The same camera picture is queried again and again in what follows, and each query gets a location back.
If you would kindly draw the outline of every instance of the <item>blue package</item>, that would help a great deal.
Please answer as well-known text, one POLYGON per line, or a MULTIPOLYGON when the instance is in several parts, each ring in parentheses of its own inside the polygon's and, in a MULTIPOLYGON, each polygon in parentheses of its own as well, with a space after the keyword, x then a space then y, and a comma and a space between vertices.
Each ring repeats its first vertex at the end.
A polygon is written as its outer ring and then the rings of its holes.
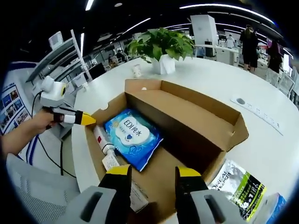
POLYGON ((135 110, 126 109, 104 124, 115 148, 142 171, 163 140, 160 132, 135 110))

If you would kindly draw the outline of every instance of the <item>white machine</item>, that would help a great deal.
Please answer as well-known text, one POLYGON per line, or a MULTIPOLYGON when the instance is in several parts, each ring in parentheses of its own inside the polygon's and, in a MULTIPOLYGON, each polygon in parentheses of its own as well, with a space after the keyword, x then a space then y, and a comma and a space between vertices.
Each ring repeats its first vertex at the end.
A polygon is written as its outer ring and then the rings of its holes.
POLYGON ((64 104, 65 91, 66 84, 55 82, 50 76, 46 76, 41 84, 40 92, 38 93, 41 95, 40 103, 44 109, 48 109, 49 112, 54 113, 54 121, 57 123, 64 122, 85 126, 95 124, 96 120, 89 114, 61 107, 64 104))

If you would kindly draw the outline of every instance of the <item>cardboard box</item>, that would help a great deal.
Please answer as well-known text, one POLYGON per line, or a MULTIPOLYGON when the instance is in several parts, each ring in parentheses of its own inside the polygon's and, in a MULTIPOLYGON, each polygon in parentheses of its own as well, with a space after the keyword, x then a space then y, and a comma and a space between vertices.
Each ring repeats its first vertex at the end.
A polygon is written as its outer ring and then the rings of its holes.
MULTIPOLYGON (((138 110, 160 128, 164 140, 142 172, 132 179, 151 202, 128 223, 159 223, 175 210, 175 167, 200 172, 206 182, 221 165, 225 153, 248 138, 242 115, 233 108, 199 92, 161 80, 126 80, 125 92, 109 102, 106 110, 92 116, 102 125, 125 108, 138 110)), ((100 179, 105 175, 104 154, 86 127, 93 164, 100 179)))

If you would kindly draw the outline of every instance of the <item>black cable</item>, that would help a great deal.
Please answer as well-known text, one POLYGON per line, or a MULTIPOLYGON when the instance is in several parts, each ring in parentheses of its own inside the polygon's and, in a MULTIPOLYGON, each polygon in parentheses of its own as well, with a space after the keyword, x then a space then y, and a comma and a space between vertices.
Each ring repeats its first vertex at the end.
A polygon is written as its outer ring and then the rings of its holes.
MULTIPOLYGON (((36 94, 36 96, 35 96, 34 99, 33 99, 32 110, 31 110, 31 118, 33 118, 33 107, 34 107, 34 102, 35 102, 37 96, 40 96, 41 94, 42 94, 42 91, 40 91, 38 94, 36 94)), ((40 140, 40 138, 39 138, 39 137, 37 137, 37 138, 38 138, 39 142, 41 143, 41 145, 42 145, 42 147, 43 147, 43 150, 45 151, 47 157, 48 157, 48 158, 49 158, 49 159, 50 159, 56 166, 58 166, 58 167, 60 168, 60 174, 63 175, 63 171, 64 171, 64 172, 66 172, 68 175, 70 175, 70 176, 76 178, 74 175, 72 175, 72 174, 70 174, 69 172, 67 172, 65 169, 62 168, 62 166, 59 166, 57 163, 55 163, 54 160, 52 160, 52 158, 48 155, 48 153, 47 153, 45 147, 43 146, 42 141, 40 140)), ((61 147, 60 147, 60 162, 61 162, 61 165, 62 165, 62 154, 61 154, 61 153, 62 153, 62 144, 61 144, 61 147)))

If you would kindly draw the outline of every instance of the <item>white round table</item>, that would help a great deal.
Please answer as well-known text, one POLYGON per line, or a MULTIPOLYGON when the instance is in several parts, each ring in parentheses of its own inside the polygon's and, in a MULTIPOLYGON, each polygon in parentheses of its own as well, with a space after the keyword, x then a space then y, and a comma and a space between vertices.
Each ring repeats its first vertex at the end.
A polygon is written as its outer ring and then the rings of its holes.
MULTIPOLYGON (((151 64, 140 58, 116 67, 90 82, 77 93, 75 109, 94 113, 124 91, 125 79, 133 78, 132 66, 141 65, 145 78, 167 80, 213 97, 240 111, 249 137, 234 147, 226 157, 238 163, 267 187, 266 194, 279 192, 288 198, 298 177, 299 112, 279 90, 261 78, 220 62, 186 58, 176 62, 176 72, 153 75, 151 64), (248 110, 230 101, 239 96, 280 123, 283 136, 248 110)), ((78 185, 82 192, 99 178, 93 166, 83 126, 74 125, 72 153, 78 185)))

